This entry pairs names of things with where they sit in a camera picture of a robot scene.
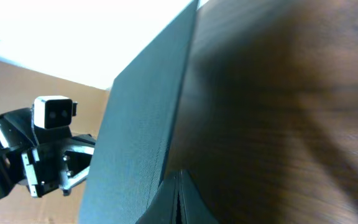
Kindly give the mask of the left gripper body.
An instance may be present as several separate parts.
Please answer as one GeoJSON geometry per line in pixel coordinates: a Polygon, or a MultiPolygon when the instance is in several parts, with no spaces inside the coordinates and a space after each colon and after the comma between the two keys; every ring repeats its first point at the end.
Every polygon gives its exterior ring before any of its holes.
{"type": "Polygon", "coordinates": [[[86,180],[95,144],[89,134],[73,136],[68,126],[36,127],[30,108],[0,114],[0,198],[17,184],[35,198],[57,189],[69,195],[86,180]]]}

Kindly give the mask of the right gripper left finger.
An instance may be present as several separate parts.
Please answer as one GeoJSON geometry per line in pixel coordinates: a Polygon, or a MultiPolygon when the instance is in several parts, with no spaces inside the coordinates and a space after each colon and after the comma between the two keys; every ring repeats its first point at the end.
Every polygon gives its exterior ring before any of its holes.
{"type": "Polygon", "coordinates": [[[160,184],[158,191],[145,213],[136,224],[172,224],[176,223],[178,178],[172,172],[160,184]]]}

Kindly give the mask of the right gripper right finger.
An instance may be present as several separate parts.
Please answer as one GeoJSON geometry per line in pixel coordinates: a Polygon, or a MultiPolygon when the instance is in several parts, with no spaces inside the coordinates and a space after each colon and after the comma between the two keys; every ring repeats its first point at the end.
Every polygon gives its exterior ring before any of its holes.
{"type": "Polygon", "coordinates": [[[179,172],[178,196],[181,222],[184,224],[218,224],[187,170],[179,172]]]}

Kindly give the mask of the dark green gift box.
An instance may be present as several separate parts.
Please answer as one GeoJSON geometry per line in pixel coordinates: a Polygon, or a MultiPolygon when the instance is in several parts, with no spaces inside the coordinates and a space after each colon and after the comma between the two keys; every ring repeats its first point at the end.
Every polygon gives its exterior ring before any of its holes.
{"type": "Polygon", "coordinates": [[[135,223],[165,172],[195,31],[192,1],[115,78],[91,159],[79,223],[135,223]]]}

